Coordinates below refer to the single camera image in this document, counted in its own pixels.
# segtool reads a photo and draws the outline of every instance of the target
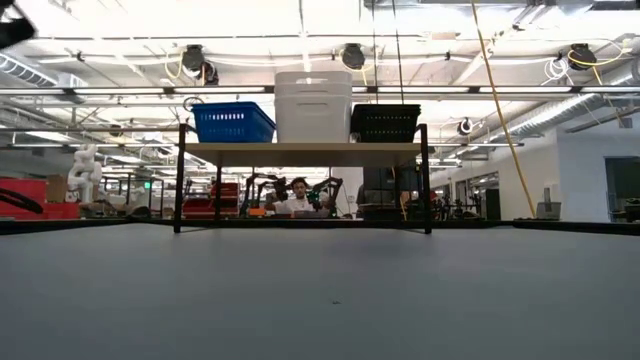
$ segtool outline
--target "blue plastic basket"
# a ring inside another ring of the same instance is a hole
[[[271,142],[276,124],[254,102],[194,104],[198,141]]]

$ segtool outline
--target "man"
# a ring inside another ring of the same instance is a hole
[[[295,211],[314,211],[313,205],[307,201],[307,182],[304,178],[295,178],[291,182],[291,189],[295,199],[275,202],[265,205],[266,210],[275,210],[276,214],[293,214]]]

